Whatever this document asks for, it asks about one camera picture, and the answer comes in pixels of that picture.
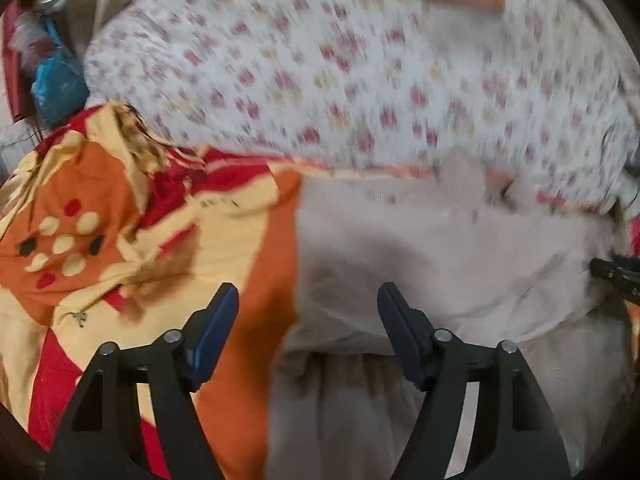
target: orange patch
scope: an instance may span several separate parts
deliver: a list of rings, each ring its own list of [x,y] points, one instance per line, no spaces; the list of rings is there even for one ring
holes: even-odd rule
[[[36,322],[49,326],[63,298],[124,261],[118,233],[139,219],[122,163],[85,141],[0,240],[0,285]]]
[[[267,460],[270,370],[296,321],[296,208],[301,178],[274,176],[280,201],[269,214],[262,250],[212,380],[196,398],[200,423],[226,478],[263,480]]]

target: flower pattern on blanket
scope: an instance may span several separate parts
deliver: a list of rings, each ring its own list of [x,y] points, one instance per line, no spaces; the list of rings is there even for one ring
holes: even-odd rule
[[[635,136],[618,58],[571,0],[134,0],[85,59],[181,144],[333,167],[431,167],[453,146],[606,203]]]

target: yellow dot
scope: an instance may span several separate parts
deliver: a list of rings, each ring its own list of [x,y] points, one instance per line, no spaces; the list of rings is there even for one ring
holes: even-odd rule
[[[76,224],[76,230],[80,235],[91,234],[95,231],[95,228],[98,227],[100,223],[100,217],[98,213],[95,211],[89,211],[88,213],[84,213]]]
[[[84,268],[86,267],[86,260],[84,256],[79,253],[70,254],[65,263],[62,264],[62,274],[65,276],[75,276],[76,274],[80,274]]]
[[[38,253],[33,257],[33,260],[27,265],[24,270],[27,272],[36,272],[40,270],[49,261],[49,257],[44,253]]]
[[[38,231],[45,236],[51,236],[55,233],[60,227],[60,220],[58,220],[55,216],[47,216],[40,225],[38,226]]]
[[[53,253],[54,254],[66,253],[73,246],[74,246],[74,238],[72,236],[60,235],[53,242]]]

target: orange stripe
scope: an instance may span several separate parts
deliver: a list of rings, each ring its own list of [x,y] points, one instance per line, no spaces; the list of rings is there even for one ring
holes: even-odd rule
[[[228,480],[263,480],[267,459],[270,368],[296,321],[296,208],[301,177],[274,176],[280,201],[269,212],[240,310],[214,376],[196,399],[207,439]]]

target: black mechanical part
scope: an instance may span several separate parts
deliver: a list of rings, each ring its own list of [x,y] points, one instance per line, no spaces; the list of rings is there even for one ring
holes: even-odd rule
[[[443,480],[458,434],[467,382],[479,382],[465,470],[456,480],[568,480],[571,472],[553,413],[517,346],[466,344],[435,330],[393,283],[378,312],[405,377],[426,391],[392,480]]]
[[[224,283],[182,330],[148,346],[103,343],[66,408],[45,480],[158,480],[140,430],[137,383],[148,383],[156,427],[173,480],[223,480],[190,392],[207,381],[238,314],[238,290]]]

